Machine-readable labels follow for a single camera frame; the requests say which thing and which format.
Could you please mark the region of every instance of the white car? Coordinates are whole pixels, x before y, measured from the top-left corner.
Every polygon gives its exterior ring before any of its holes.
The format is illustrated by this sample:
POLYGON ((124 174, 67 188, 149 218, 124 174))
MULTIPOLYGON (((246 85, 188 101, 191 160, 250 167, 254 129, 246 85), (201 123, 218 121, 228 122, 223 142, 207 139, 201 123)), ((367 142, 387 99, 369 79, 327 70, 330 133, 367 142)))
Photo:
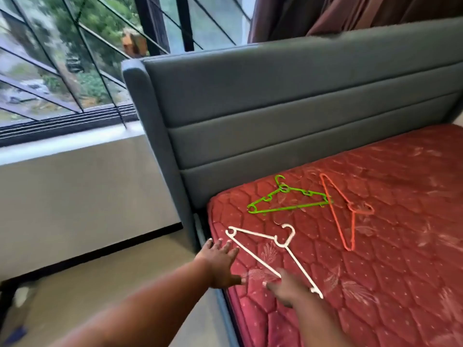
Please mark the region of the white car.
MULTIPOLYGON (((48 87, 44 84, 43 80, 41 79, 25 80, 21 81, 21 84, 46 95, 50 93, 48 87)), ((20 104, 21 102, 36 100, 39 98, 34 94, 22 91, 21 89, 17 88, 11 88, 6 90, 5 96, 7 98, 8 103, 10 104, 20 104)))

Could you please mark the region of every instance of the quilted mattress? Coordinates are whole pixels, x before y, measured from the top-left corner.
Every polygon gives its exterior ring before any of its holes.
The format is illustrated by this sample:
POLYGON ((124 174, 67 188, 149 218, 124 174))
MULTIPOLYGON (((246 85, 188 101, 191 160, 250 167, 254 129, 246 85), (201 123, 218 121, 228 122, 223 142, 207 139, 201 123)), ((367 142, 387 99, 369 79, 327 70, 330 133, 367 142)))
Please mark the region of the quilted mattress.
MULTIPOLYGON (((219 193, 208 204, 213 238, 229 226, 288 237, 289 247, 336 310, 343 330, 360 347, 463 346, 463 128, 435 125, 281 172, 294 188, 324 192, 325 173, 373 215, 357 215, 356 245, 347 251, 329 206, 250 214, 247 205, 276 189, 269 177, 219 193)), ((350 244, 350 212, 330 183, 333 208, 350 244)), ((257 208, 319 201, 301 192, 278 193, 257 208)), ((285 249, 272 240, 236 239, 271 267, 308 284, 285 249)), ((228 291, 245 347, 302 346, 294 311, 263 286, 273 274, 245 251, 234 274, 245 286, 228 291)))

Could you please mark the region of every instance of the plastic clothes hanger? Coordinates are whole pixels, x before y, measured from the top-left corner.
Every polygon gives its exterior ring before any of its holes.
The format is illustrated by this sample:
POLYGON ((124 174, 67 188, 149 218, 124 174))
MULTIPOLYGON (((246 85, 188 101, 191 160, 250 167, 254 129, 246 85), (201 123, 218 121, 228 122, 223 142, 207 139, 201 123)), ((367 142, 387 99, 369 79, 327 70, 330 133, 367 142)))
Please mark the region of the plastic clothes hanger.
POLYGON ((253 231, 249 231, 249 230, 246 230, 246 229, 240 229, 239 227, 234 227, 234 226, 229 226, 228 229, 225 230, 225 233, 227 234, 227 236, 232 239, 236 245, 240 246, 243 250, 245 250, 247 253, 249 253, 255 260, 257 260, 260 264, 262 264, 264 267, 266 267, 267 269, 269 269, 273 274, 275 274, 277 277, 281 278, 281 275, 280 273, 278 273, 275 269, 273 269, 271 266, 269 266, 267 263, 265 263, 262 259, 260 259, 258 256, 256 256, 254 253, 252 253, 251 250, 249 250, 248 248, 246 248, 245 245, 243 245, 242 243, 240 243, 237 239, 235 239, 235 235, 236 233, 239 231, 239 232, 242 232, 242 233, 246 233, 246 234, 250 234, 250 235, 254 235, 254 236, 260 236, 260 237, 265 237, 266 239, 271 239, 275 242, 275 245, 277 245, 278 247, 280 248, 285 248, 289 255, 292 257, 292 259, 296 262, 297 266, 299 267, 299 269, 304 273, 304 275, 306 276, 306 278, 309 280, 310 284, 312 285, 312 288, 310 289, 310 292, 315 292, 317 293, 320 298, 323 298, 323 294, 321 293, 321 291, 319 290, 319 288, 317 287, 317 285, 315 284, 315 282, 313 282, 312 278, 310 277, 309 274, 307 274, 307 272, 305 271, 305 269, 302 267, 302 265, 299 263, 299 261, 297 260, 296 256, 294 256, 294 254, 292 253, 292 251, 289 249, 289 243, 291 242, 291 240, 293 239, 294 235, 296 235, 296 231, 294 230, 294 228, 289 225, 289 224, 283 224, 281 226, 282 228, 285 228, 285 227, 289 227, 291 228, 291 234, 289 235, 288 239, 285 241, 285 243, 281 244, 278 242, 278 237, 277 235, 275 236, 270 236, 270 235, 266 235, 266 234, 261 234, 261 233, 255 233, 253 231))
POLYGON ((333 181, 330 179, 330 177, 324 173, 321 173, 320 174, 320 179, 321 179, 321 183, 323 185, 323 188, 325 189, 325 192, 327 193, 327 196, 328 198, 330 199, 331 202, 329 202, 329 205, 330 205, 330 208, 331 208, 331 213, 333 214, 333 218, 334 218, 334 221, 336 222, 336 225, 338 227, 338 232, 339 232, 339 236, 341 236, 341 240, 343 242, 343 245, 344 245, 344 248, 348 251, 353 251, 355 250, 355 215, 356 214, 362 214, 362 215, 372 215, 374 214, 374 209, 371 205, 369 205, 368 203, 365 203, 365 206, 368 208, 367 210, 361 210, 361 209, 354 209, 354 203, 349 201, 349 199, 344 195, 344 193, 341 192, 341 190, 339 189, 338 186, 336 186, 333 181), (339 221, 338 221, 338 217, 336 216, 336 212, 334 211, 334 208, 333 208, 333 204, 332 204, 332 200, 331 200, 331 196, 330 194, 328 193, 328 189, 327 189, 327 186, 325 185, 325 180, 323 178, 326 178, 327 180, 329 180, 329 182, 331 183, 331 185, 333 185, 333 187, 336 189, 337 192, 339 192, 339 194, 341 195, 342 198, 344 198, 344 201, 346 201, 347 203, 347 207, 349 208, 350 212, 351 212, 351 227, 350 227, 350 231, 351 231, 351 235, 350 235, 350 247, 347 247, 347 243, 346 243, 346 239, 344 238, 344 234, 343 234, 343 231, 341 229, 341 226, 339 225, 339 221))
POLYGON ((321 193, 321 192, 298 189, 298 188, 295 188, 295 187, 288 186, 283 182, 281 182, 281 183, 278 182, 279 178, 285 179, 285 177, 282 176, 282 175, 275 175, 275 182, 276 182, 276 185, 278 186, 278 189, 276 189, 273 192, 270 192, 267 196, 259 198, 257 201, 254 201, 253 203, 248 204, 248 212, 249 213, 251 213, 251 214, 267 213, 267 212, 276 212, 278 210, 294 210, 294 209, 297 209, 297 208, 312 207, 312 206, 323 207, 324 204, 328 204, 328 199, 327 199, 326 194, 321 193), (324 201, 315 202, 315 203, 309 203, 309 204, 298 204, 298 205, 295 205, 295 206, 288 206, 288 207, 273 208, 273 209, 270 209, 270 210, 258 210, 257 209, 256 204, 258 204, 259 202, 262 202, 262 201, 270 202, 272 200, 273 196, 276 195, 278 192, 288 193, 290 191, 298 191, 298 192, 301 192, 303 195, 309 196, 309 197, 311 197, 313 195, 320 195, 324 199, 324 201))

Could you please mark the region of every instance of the gray headboard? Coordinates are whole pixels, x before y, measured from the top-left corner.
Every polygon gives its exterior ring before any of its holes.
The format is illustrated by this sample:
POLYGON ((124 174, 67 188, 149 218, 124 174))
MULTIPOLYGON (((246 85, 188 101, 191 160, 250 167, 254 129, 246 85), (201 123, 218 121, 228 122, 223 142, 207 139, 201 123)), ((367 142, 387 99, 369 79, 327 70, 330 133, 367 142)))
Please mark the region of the gray headboard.
POLYGON ((463 18, 123 62, 180 218, 278 171, 442 122, 463 18))

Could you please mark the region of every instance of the window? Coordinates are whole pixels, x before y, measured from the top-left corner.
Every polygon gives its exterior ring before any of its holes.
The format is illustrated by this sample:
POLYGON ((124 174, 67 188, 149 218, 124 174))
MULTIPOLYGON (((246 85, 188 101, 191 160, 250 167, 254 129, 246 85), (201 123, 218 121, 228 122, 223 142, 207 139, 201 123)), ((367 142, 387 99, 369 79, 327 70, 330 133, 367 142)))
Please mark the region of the window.
POLYGON ((0 146, 136 119, 126 58, 247 42, 255 0, 0 0, 0 146))

